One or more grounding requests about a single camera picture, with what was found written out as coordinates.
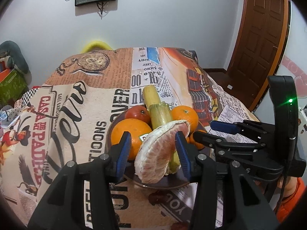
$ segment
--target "eagle illustration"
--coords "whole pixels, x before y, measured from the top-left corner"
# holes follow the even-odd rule
[[[19,156],[19,169],[20,169],[20,173],[21,173],[23,182],[20,183],[18,188],[20,188],[21,185],[23,184],[26,187],[25,192],[27,194],[36,196],[38,188],[35,186],[29,166],[26,164],[26,160],[23,155]]]

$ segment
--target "orange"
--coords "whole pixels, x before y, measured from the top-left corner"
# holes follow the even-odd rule
[[[200,144],[198,142],[196,142],[193,138],[193,133],[190,135],[190,143],[191,144],[194,144],[198,150],[202,150],[205,146],[203,144]]]
[[[122,138],[124,131],[128,131],[131,134],[131,148],[128,156],[128,160],[133,161],[139,152],[142,140],[140,136],[152,132],[152,129],[147,123],[136,119],[127,118],[118,122],[111,132],[111,144],[118,144]]]
[[[198,126],[198,115],[193,108],[180,105],[171,110],[173,120],[187,120],[191,124],[190,133],[194,132]]]

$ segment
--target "checkered pattern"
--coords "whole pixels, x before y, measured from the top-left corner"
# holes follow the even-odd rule
[[[30,99],[34,96],[38,88],[29,90],[21,97],[21,107],[27,106],[27,104],[30,102]]]

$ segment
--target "brown plate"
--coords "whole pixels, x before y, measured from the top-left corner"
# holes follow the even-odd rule
[[[111,132],[117,123],[125,119],[125,114],[126,114],[126,111],[120,114],[119,116],[117,116],[116,119],[112,122],[108,130],[107,136],[106,136],[106,152],[108,152],[112,146],[111,145]],[[198,123],[197,130],[204,130],[204,129],[205,128],[202,126],[202,124]],[[205,147],[204,149],[200,150],[199,153],[203,153],[203,154],[206,154],[207,156],[210,156],[211,149],[208,147]],[[189,184],[189,181],[184,177],[181,168],[175,174],[164,176],[157,183],[154,183],[154,184],[142,183],[141,180],[138,178],[138,176],[135,174],[135,168],[134,168],[133,162],[127,163],[124,177],[127,179],[133,180],[135,184],[141,187],[153,188],[153,189],[159,189],[159,190],[177,189],[177,188],[180,188],[180,187],[183,187]]]

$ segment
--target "sugarcane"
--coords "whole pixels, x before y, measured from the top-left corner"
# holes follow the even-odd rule
[[[169,105],[164,101],[161,102],[159,94],[154,85],[148,85],[143,89],[144,102],[150,114],[152,129],[173,121]],[[165,175],[173,174],[180,168],[180,161],[175,150],[171,161],[168,164]]]

